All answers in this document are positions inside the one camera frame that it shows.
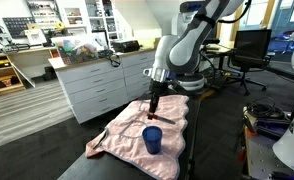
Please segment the black chair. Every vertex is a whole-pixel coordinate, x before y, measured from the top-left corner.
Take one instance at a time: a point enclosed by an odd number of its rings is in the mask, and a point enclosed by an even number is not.
[[[237,31],[234,45],[234,55],[229,56],[228,67],[238,70],[243,74],[241,77],[228,77],[225,85],[240,82],[240,85],[246,90],[246,96],[250,94],[246,83],[261,86],[262,91],[267,90],[267,86],[265,84],[250,80],[250,78],[246,77],[246,73],[263,71],[264,67],[269,64],[270,58],[266,55],[270,36],[271,30]]]

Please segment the pink cloth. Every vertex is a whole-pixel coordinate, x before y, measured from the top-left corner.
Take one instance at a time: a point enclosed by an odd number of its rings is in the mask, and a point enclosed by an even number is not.
[[[182,132],[187,126],[185,115],[188,97],[171,95],[159,99],[156,115],[176,123],[148,120],[149,100],[133,101],[105,128],[105,131],[86,145],[86,157],[106,151],[129,162],[156,179],[177,179],[178,157],[185,148]],[[147,126],[162,129],[162,149],[159,154],[147,152],[142,131]]]

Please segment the gray floor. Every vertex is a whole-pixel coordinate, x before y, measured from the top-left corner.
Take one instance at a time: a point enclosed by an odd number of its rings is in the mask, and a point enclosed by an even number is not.
[[[243,96],[243,88],[232,84],[202,102],[195,149],[195,180],[239,179],[243,162],[237,160],[238,154],[233,148],[241,126],[242,108],[247,102],[268,96],[283,110],[290,111],[293,107],[293,83],[269,72],[249,73],[248,76],[266,83],[267,91],[249,85],[250,96]],[[21,98],[28,98],[27,92]],[[57,179],[84,152],[85,144],[119,112],[107,113],[81,126],[72,117],[0,146],[0,179]]]
[[[0,146],[71,117],[57,80],[0,96]]]

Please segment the white cabinet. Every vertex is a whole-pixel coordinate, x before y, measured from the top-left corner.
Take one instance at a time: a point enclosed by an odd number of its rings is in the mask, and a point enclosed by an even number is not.
[[[56,0],[62,22],[67,29],[85,28],[91,32],[89,18],[84,0]]]
[[[115,7],[108,0],[86,0],[87,12],[91,29],[106,30],[108,41],[121,40],[123,38],[121,25],[114,13]]]
[[[152,68],[155,51],[129,56],[123,60],[124,77],[128,100],[132,101],[148,91],[150,77],[143,74],[143,70]]]
[[[150,77],[142,72],[152,67],[154,56],[155,51],[134,52],[120,55],[122,64],[119,67],[113,67],[106,60],[56,69],[59,83],[77,121],[83,123],[93,119],[146,92]]]

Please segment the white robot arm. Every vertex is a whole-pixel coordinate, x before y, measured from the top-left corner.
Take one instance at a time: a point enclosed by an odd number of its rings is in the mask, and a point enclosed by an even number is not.
[[[166,80],[170,72],[193,73],[199,65],[199,49],[206,37],[224,16],[234,13],[244,0],[187,1],[181,4],[180,12],[194,12],[192,21],[181,35],[166,35],[160,39],[155,62],[144,74],[151,77],[149,118],[156,111],[159,95],[166,91]]]

